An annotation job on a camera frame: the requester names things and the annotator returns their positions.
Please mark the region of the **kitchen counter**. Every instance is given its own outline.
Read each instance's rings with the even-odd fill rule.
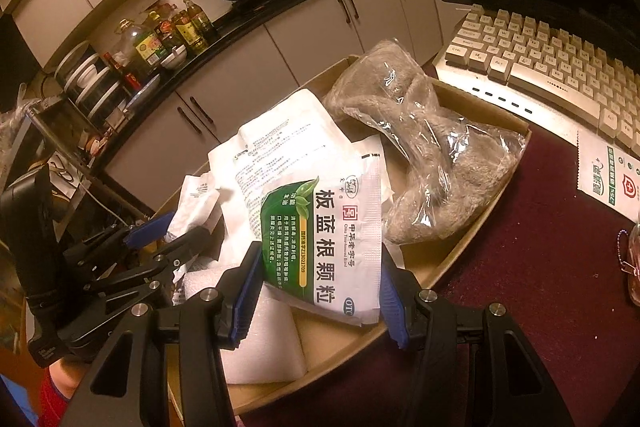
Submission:
[[[126,142],[140,124],[147,118],[174,90],[187,80],[195,71],[199,70],[216,57],[224,49],[238,41],[252,30],[261,26],[275,16],[303,3],[307,0],[268,0],[260,10],[248,13],[229,11],[214,21],[220,38],[195,58],[191,58],[174,72],[163,71],[160,85],[148,95],[145,102],[137,108],[135,114],[118,128],[117,133],[110,137],[100,153],[92,162],[92,171],[99,173],[115,156],[116,152]]]

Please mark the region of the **keyboard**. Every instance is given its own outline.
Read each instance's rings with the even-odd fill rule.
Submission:
[[[640,157],[640,74],[566,30],[474,4],[436,70],[441,80],[466,90],[476,80],[474,94],[574,144],[575,129],[586,127]]]

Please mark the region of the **green and white packet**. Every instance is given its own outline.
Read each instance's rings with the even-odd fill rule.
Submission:
[[[337,319],[377,322],[378,159],[291,172],[270,187],[260,211],[265,280]]]

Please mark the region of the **red square logo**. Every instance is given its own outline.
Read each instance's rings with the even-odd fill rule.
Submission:
[[[342,219],[344,221],[357,221],[358,220],[357,204],[345,204],[342,207]]]

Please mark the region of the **spacebar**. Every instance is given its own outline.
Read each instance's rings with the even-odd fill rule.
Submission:
[[[507,82],[511,86],[518,86],[535,93],[549,102],[559,105],[587,123],[598,126],[600,104],[571,87],[567,87],[542,73],[530,70],[520,64],[514,64],[511,67]]]

